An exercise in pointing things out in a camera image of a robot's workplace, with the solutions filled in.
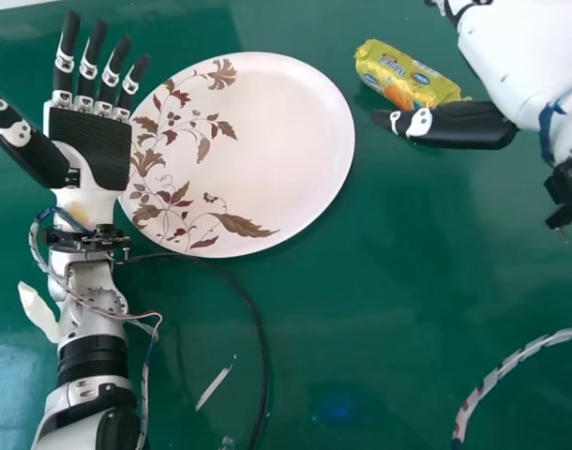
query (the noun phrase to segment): white plate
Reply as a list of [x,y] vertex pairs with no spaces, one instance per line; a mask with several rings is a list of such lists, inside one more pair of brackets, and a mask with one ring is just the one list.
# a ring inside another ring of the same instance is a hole
[[228,54],[182,70],[131,124],[121,205],[145,236],[190,255],[246,255],[294,236],[334,200],[353,162],[341,92],[279,54]]

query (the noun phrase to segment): biscuit package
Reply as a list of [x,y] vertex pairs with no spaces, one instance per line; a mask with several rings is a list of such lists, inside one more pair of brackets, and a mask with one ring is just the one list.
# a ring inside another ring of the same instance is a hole
[[403,111],[462,100],[454,82],[377,39],[359,47],[354,59],[363,83]]

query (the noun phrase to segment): robotic arm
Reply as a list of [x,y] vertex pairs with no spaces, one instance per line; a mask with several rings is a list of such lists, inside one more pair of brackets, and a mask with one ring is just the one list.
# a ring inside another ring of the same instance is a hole
[[[141,57],[119,86],[130,45],[124,37],[96,95],[107,32],[107,24],[98,21],[79,64],[74,96],[79,28],[80,17],[70,12],[54,61],[52,99],[44,105],[43,132],[0,96],[0,145],[57,199],[54,226],[47,231],[49,262],[41,268],[49,274],[59,322],[35,290],[19,287],[27,316],[57,344],[58,355],[56,387],[47,397],[32,449],[146,449],[146,402],[141,421],[128,379],[123,327],[145,315],[128,315],[128,303],[113,284],[109,254],[129,250],[129,238],[113,226],[113,204],[128,184],[129,108],[150,58]],[[35,222],[30,247],[39,255],[37,229]]]
[[492,102],[381,111],[372,120],[435,147],[498,149],[518,129],[539,133],[553,168],[545,186],[558,205],[547,225],[561,230],[572,222],[572,0],[425,2],[457,28],[459,49]]

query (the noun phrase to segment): small white debris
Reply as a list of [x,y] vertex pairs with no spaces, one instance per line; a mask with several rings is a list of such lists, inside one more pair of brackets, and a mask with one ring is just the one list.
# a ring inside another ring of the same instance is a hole
[[196,407],[194,408],[194,411],[198,411],[201,409],[201,407],[204,405],[204,403],[213,395],[213,393],[218,388],[218,386],[221,384],[221,382],[223,382],[223,379],[228,376],[228,374],[230,373],[230,370],[232,370],[232,365],[230,365],[230,367],[228,367],[228,368],[223,369],[219,373],[219,375],[216,377],[216,379],[213,380],[213,382],[211,384],[209,384],[209,387],[207,387],[204,390],[203,394],[201,395],[199,402],[196,404]]
[[233,450],[233,439],[230,436],[224,436],[219,450]]

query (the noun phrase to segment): wire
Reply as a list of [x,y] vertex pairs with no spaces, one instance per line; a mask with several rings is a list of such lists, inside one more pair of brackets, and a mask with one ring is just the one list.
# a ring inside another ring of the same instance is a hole
[[[138,437],[138,443],[136,445],[136,450],[141,450],[144,446],[146,441],[146,434],[148,430],[148,373],[149,373],[149,362],[150,362],[150,354],[153,350],[153,346],[155,342],[158,340],[158,328],[160,327],[161,323],[163,322],[163,316],[156,311],[146,311],[143,314],[120,314],[120,313],[112,313],[108,311],[104,311],[99,307],[94,307],[86,302],[85,294],[75,292],[69,285],[66,283],[65,279],[58,276],[51,267],[44,261],[42,255],[40,254],[40,250],[38,249],[38,228],[40,223],[52,214],[57,214],[61,219],[67,222],[72,228],[79,230],[82,233],[86,233],[89,235],[94,234],[91,230],[85,228],[78,220],[76,220],[69,212],[64,210],[63,208],[59,208],[57,206],[45,209],[40,211],[32,225],[30,226],[30,231],[28,233],[28,245],[30,246],[30,251],[32,252],[32,257],[34,261],[36,261],[37,266],[40,268],[42,272],[44,272],[49,278],[51,278],[55,283],[57,283],[61,289],[68,295],[68,299],[71,301],[75,301],[78,304],[82,305],[84,308],[95,312],[101,316],[107,317],[109,319],[113,319],[115,321],[124,321],[128,323],[132,323],[136,326],[139,326],[144,331],[146,331],[149,335],[151,335],[151,343],[148,347],[148,351],[146,352],[146,357],[144,358],[143,363],[143,379],[142,379],[142,395],[143,395],[143,403],[142,403],[142,415],[143,418],[141,420],[141,430],[140,435]],[[147,325],[146,323],[140,322],[140,319],[145,319],[147,317],[157,317],[157,323],[154,327]]]
[[210,269],[220,274],[222,277],[224,277],[224,279],[228,281],[228,283],[238,293],[238,295],[240,295],[242,300],[247,305],[248,311],[250,312],[252,320],[255,324],[255,328],[257,329],[259,347],[261,350],[261,359],[263,363],[262,391],[261,391],[261,398],[259,401],[259,409],[257,411],[255,424],[253,426],[253,429],[250,433],[250,438],[248,440],[248,450],[255,450],[261,432],[263,431],[263,425],[266,417],[265,411],[267,409],[267,399],[269,397],[269,368],[270,368],[270,355],[269,355],[269,346],[267,344],[267,335],[265,334],[265,330],[263,328],[263,321],[259,309],[255,305],[255,302],[253,301],[250,294],[238,282],[238,280],[232,276],[232,274],[223,270],[220,267],[217,267],[213,264],[210,264],[207,261],[201,260],[194,256],[184,255],[181,253],[153,253],[149,255],[134,256],[132,258],[123,260],[122,262],[114,262],[114,263],[116,263],[117,265],[123,265],[126,263],[138,263],[140,261],[150,260],[153,258],[178,258],[178,259],[192,261],[193,263],[196,263],[201,267]]
[[482,384],[476,387],[465,399],[463,406],[461,406],[457,413],[457,418],[455,419],[455,431],[453,432],[453,450],[460,450],[461,445],[465,440],[467,425],[475,411],[475,408],[478,403],[494,388],[497,382],[502,379],[502,377],[516,368],[519,363],[538,353],[543,347],[552,347],[553,345],[562,344],[571,339],[572,328],[566,328],[565,330],[559,330],[552,335],[539,337],[508,356],[500,366],[487,375],[482,381]]

